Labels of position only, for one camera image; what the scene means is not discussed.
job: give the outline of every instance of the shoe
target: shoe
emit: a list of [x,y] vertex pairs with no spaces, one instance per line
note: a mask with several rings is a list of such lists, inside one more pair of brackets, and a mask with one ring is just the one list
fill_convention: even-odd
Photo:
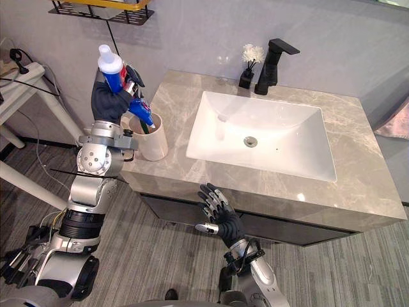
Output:
[[165,294],[165,301],[176,301],[178,300],[178,293],[175,289],[169,289]]

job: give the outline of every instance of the robot finger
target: robot finger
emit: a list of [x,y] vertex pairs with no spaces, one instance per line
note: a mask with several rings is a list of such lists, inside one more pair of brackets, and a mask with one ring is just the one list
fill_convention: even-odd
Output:
[[207,186],[205,186],[204,184],[200,185],[200,189],[209,196],[210,201],[214,204],[214,206],[217,208],[217,205],[220,205],[220,207],[222,207],[222,203],[220,202],[219,198],[217,197],[217,195],[211,190],[209,189]]
[[212,212],[217,212],[217,203],[215,203],[209,195],[203,193],[202,191],[197,192],[197,195],[199,195],[199,197],[206,202]]
[[203,213],[207,216],[210,222],[214,222],[216,220],[208,205],[199,203],[199,207],[202,209]]
[[223,193],[217,187],[215,187],[213,184],[208,182],[207,188],[209,188],[210,190],[214,192],[214,194],[217,196],[218,201],[222,204],[222,208],[224,210],[227,210],[229,212],[234,212],[233,208],[229,205],[228,199],[223,195]]
[[200,232],[211,233],[212,235],[216,235],[219,232],[219,226],[211,223],[197,224],[194,228]]

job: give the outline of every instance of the faucet handle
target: faucet handle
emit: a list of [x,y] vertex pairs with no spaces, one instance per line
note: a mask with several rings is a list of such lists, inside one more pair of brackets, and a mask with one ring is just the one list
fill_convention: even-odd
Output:
[[300,51],[297,48],[294,48],[293,46],[286,43],[284,40],[281,40],[280,38],[274,38],[273,40],[270,40],[268,42],[268,50],[274,53],[282,53],[283,51],[287,52],[288,54],[300,53]]

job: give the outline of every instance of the cable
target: cable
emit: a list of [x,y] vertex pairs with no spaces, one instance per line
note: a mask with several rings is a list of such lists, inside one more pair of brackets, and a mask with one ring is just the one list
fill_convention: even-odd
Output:
[[[26,55],[26,57],[27,57],[27,59],[30,61],[30,62],[34,62],[34,60],[31,58],[31,56],[26,52],[26,51],[24,51],[23,49],[20,49],[20,48],[16,48],[18,51],[21,51],[21,52],[23,52],[25,55]],[[52,82],[51,82],[51,80],[46,76],[46,75],[43,75],[43,77],[48,81],[48,82],[50,82],[51,84],[53,84]]]
[[111,34],[112,41],[114,42],[114,46],[115,46],[116,53],[117,53],[117,55],[120,56],[120,52],[118,51],[118,47],[116,46],[115,38],[114,38],[114,35],[112,34],[112,31],[111,31],[111,27],[110,27],[110,25],[109,25],[109,22],[108,22],[108,20],[105,20],[105,21],[107,22],[109,34]]
[[23,49],[20,49],[20,48],[17,48],[17,50],[23,52],[26,55],[26,57],[30,60],[30,62],[34,62],[33,59],[31,58],[31,56],[29,56],[26,51],[24,51]]
[[0,47],[1,47],[1,45],[2,45],[6,40],[9,40],[9,41],[12,43],[13,47],[15,48],[15,43],[14,43],[14,41],[13,41],[11,38],[9,38],[9,37],[4,37],[4,38],[1,40],[1,42],[0,42]]
[[49,243],[51,242],[52,231],[54,230],[54,227],[55,227],[55,225],[56,225],[56,223],[57,223],[57,220],[59,219],[59,217],[60,217],[63,213],[65,213],[65,210],[66,210],[66,209],[62,210],[59,214],[57,214],[57,215],[55,216],[54,220],[52,221],[52,225],[51,225],[51,228],[50,228]]
[[59,103],[62,105],[62,107],[64,108],[64,110],[65,110],[67,113],[69,113],[68,110],[66,109],[66,106],[65,106],[65,103],[63,102],[63,99],[61,98],[61,91],[60,91],[59,88],[57,87],[57,80],[56,80],[56,75],[55,75],[55,73],[52,71],[52,69],[51,69],[50,66],[47,66],[47,65],[44,65],[44,64],[41,64],[41,66],[42,66],[44,69],[48,68],[49,71],[51,72],[52,82],[50,81],[50,79],[48,79],[48,78],[47,78],[47,79],[49,80],[50,83],[52,83],[52,84],[54,85],[54,88],[55,88],[55,90],[56,90],[56,92],[57,92],[57,94],[58,94]]
[[59,96],[58,94],[54,94],[54,93],[52,93],[52,92],[50,92],[50,91],[47,91],[47,90],[45,90],[45,89],[43,89],[43,88],[39,88],[39,87],[37,87],[37,86],[35,86],[35,85],[29,84],[29,83],[25,83],[25,82],[22,82],[22,81],[19,81],[19,80],[13,80],[13,79],[9,79],[9,78],[0,78],[0,80],[6,80],[6,81],[11,81],[11,82],[21,83],[21,84],[30,86],[30,87],[32,87],[32,88],[36,88],[37,90],[44,91],[45,93],[48,93],[48,94],[50,94],[50,95],[53,95],[53,96],[56,96],[56,97]]
[[245,247],[244,254],[243,254],[243,257],[242,257],[242,259],[243,259],[243,261],[242,261],[242,266],[241,266],[240,269],[237,271],[237,273],[240,273],[240,272],[244,269],[245,257],[247,257],[247,252],[248,252],[249,247],[251,246],[251,244],[252,244],[253,242],[256,243],[258,250],[261,249],[260,242],[258,242],[257,239],[255,239],[255,238],[251,238],[251,239],[249,240],[249,243],[247,243],[247,246]]
[[41,220],[41,223],[40,223],[40,228],[43,226],[43,223],[44,223],[45,219],[47,219],[49,216],[51,216],[52,214],[55,214],[55,213],[61,213],[61,211],[54,211],[54,212],[48,213],[45,217],[43,217],[43,219]]
[[55,168],[51,168],[51,171],[57,171],[59,173],[64,173],[64,174],[69,174],[69,175],[77,175],[77,176],[83,176],[83,177],[94,177],[94,178],[111,178],[111,179],[116,179],[120,182],[124,182],[126,184],[128,184],[128,182],[126,182],[125,180],[122,180],[118,177],[115,176],[98,176],[98,175],[91,175],[91,174],[87,174],[87,173],[82,173],[80,171],[74,173],[72,171],[61,171],[60,169],[55,169]]
[[5,86],[8,86],[10,83],[17,82],[16,79],[18,78],[19,75],[20,75],[20,72],[19,72],[19,70],[17,70],[16,74],[13,76],[13,79],[0,78],[1,80],[7,80],[8,81],[8,82],[3,83],[2,85],[0,85],[0,88],[4,88]]
[[62,182],[59,181],[57,178],[55,178],[55,177],[53,177],[53,176],[51,176],[51,175],[49,174],[49,172],[48,172],[47,169],[45,168],[45,165],[44,165],[43,162],[41,161],[40,154],[38,153],[38,147],[40,146],[40,131],[38,130],[37,125],[31,120],[30,117],[28,117],[27,115],[25,115],[23,112],[21,112],[21,111],[19,111],[19,110],[17,110],[17,112],[19,112],[22,116],[26,117],[26,118],[31,122],[31,124],[33,124],[34,128],[35,128],[36,131],[37,131],[36,155],[37,155],[37,160],[38,160],[38,162],[40,163],[40,166],[41,166],[42,169],[44,170],[44,173],[46,173],[48,177],[50,177],[51,179],[53,179],[53,180],[55,180],[56,182],[58,182],[59,184],[61,184],[68,192],[70,192],[70,189],[69,189],[64,183],[62,183]]

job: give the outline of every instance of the bathroom counter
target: bathroom counter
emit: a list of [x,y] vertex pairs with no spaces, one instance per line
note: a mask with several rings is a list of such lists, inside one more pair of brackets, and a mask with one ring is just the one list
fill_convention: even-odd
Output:
[[[164,122],[168,155],[157,162],[138,153],[121,174],[135,191],[200,201],[199,184],[220,187],[244,212],[363,232],[406,219],[392,177],[359,99],[271,86],[267,96],[238,81],[169,71],[151,106]],[[203,91],[320,107],[334,158],[336,182],[186,157]]]

